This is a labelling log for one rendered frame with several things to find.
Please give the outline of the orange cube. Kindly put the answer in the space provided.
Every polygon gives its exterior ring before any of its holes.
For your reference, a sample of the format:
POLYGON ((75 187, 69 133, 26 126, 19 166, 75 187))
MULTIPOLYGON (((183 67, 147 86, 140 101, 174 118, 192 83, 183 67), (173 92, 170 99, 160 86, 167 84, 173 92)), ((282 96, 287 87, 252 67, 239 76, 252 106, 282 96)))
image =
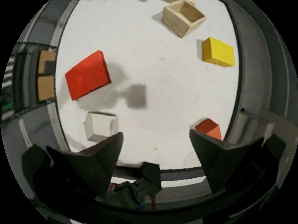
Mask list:
POLYGON ((200 124, 195 126, 195 129, 197 131, 203 132, 205 134, 208 134, 212 137, 215 137, 217 139, 222 140, 220 126, 210 118, 207 118, 200 124))

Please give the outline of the red flat rectangular block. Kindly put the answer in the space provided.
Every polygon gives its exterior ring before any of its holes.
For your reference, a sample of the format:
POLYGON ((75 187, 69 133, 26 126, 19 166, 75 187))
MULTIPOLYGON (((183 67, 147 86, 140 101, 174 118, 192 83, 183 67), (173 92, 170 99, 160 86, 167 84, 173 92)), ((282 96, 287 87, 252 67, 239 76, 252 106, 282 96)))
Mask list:
POLYGON ((72 101, 112 83, 104 54, 100 50, 76 64, 65 77, 72 101))

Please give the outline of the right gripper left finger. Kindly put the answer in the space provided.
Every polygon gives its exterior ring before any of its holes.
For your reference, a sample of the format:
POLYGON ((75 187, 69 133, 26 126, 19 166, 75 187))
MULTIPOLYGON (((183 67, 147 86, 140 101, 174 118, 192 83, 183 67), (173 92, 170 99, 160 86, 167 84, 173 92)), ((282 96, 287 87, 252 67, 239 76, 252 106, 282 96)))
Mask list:
POLYGON ((99 200, 105 201, 122 150, 123 132, 79 152, 46 146, 54 163, 72 171, 99 200))

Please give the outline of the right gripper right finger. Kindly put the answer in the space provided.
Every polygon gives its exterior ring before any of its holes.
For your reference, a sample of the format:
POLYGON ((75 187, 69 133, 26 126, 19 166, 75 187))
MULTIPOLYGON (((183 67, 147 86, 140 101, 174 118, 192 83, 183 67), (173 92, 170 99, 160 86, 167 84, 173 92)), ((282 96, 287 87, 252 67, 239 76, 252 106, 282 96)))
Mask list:
POLYGON ((195 129, 190 129, 189 138, 213 195, 225 190, 225 185, 246 157, 261 147, 265 139, 261 136, 247 143, 234 145, 195 129))

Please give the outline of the yellow rectangular block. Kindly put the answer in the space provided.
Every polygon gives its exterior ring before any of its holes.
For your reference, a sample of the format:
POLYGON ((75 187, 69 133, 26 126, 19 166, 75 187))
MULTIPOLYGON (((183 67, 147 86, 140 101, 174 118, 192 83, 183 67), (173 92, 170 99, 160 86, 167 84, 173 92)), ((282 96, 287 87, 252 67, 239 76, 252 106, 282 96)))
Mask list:
POLYGON ((209 37, 202 42, 203 62, 221 67, 234 67, 234 48, 220 40, 209 37))

